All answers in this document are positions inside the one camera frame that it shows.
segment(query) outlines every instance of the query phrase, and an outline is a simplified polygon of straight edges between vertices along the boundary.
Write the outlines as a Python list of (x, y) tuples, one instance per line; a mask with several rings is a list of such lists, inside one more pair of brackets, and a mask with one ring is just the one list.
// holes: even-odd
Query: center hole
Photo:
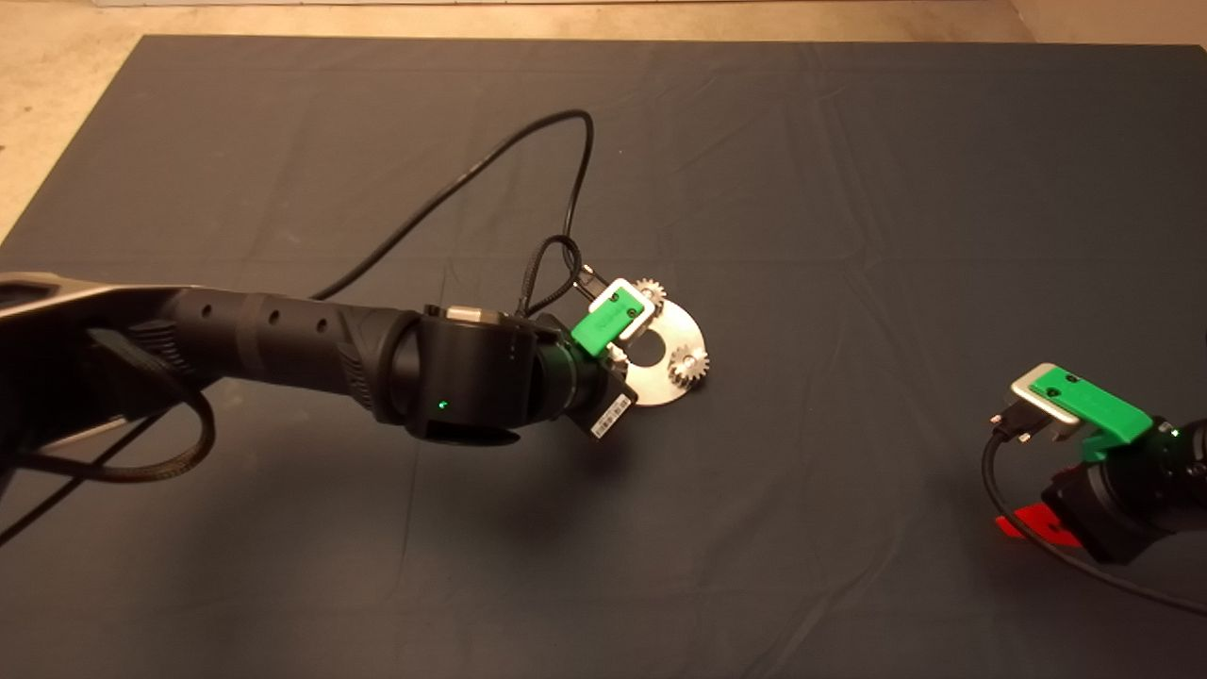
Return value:
[(663, 355), (666, 353), (666, 345), (663, 344), (663, 338), (657, 332), (647, 329), (641, 336), (634, 339), (624, 353), (629, 355), (629, 361), (632, 365), (649, 368), (658, 365), (658, 362), (663, 361)]

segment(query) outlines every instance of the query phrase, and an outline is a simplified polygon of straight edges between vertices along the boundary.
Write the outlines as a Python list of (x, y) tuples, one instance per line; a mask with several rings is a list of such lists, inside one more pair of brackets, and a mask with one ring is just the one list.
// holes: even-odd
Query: cable connector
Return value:
[(990, 422), (993, 425), (993, 433), (1003, 440), (1018, 439), (1020, 444), (1026, 444), (1051, 425), (1053, 418), (1028, 402), (1020, 400), (990, 418)]

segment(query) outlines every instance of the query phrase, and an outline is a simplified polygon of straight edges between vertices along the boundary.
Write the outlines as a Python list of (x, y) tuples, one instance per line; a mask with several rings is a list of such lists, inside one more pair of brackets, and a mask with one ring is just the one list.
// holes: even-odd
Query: small metal gear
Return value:
[(663, 300), (666, 299), (666, 288), (663, 287), (661, 282), (658, 282), (653, 277), (641, 277), (632, 286), (654, 303), (654, 312), (661, 310)]
[(709, 353), (704, 347), (680, 347), (671, 352), (671, 380), (687, 390), (709, 374)]

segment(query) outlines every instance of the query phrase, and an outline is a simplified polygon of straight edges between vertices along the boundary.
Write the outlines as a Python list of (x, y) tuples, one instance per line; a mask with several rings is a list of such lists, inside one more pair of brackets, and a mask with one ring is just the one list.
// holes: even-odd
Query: green plastic part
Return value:
[(578, 324), (570, 330), (570, 335), (587, 350), (588, 355), (600, 358), (607, 351), (608, 344), (614, 343), (642, 310), (645, 306), (636, 297), (623, 287), (617, 288), (611, 298), (604, 299), (599, 308), (578, 321)]
[(1081, 441), (1081, 458), (1102, 462), (1110, 449), (1131, 444), (1153, 427), (1153, 418), (1091, 382), (1054, 368), (1031, 385), (1031, 391), (1097, 427)]

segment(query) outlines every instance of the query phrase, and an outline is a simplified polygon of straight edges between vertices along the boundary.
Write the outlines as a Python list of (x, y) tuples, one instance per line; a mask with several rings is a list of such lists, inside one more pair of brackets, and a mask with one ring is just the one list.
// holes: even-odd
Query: circular metal disc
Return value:
[(654, 332), (663, 339), (663, 358), (652, 367), (629, 364), (624, 384), (637, 393), (639, 406), (661, 406), (687, 394), (690, 388), (683, 388), (671, 380), (671, 353), (680, 347), (704, 347), (704, 333), (683, 306), (666, 299), (663, 310), (649, 321), (646, 332)]

